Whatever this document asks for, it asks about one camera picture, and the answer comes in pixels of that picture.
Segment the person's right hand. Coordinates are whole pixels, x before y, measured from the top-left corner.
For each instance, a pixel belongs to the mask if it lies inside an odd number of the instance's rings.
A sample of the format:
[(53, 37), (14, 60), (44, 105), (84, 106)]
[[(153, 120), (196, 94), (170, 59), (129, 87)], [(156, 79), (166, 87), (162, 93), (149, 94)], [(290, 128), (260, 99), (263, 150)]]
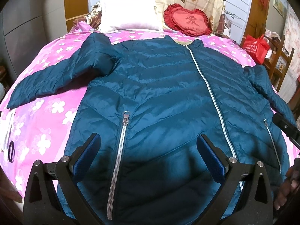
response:
[(286, 179), (282, 183), (274, 199), (274, 208), (279, 210), (287, 202), (287, 197), (290, 193), (297, 190), (299, 187), (299, 167), (293, 165), (286, 173)]

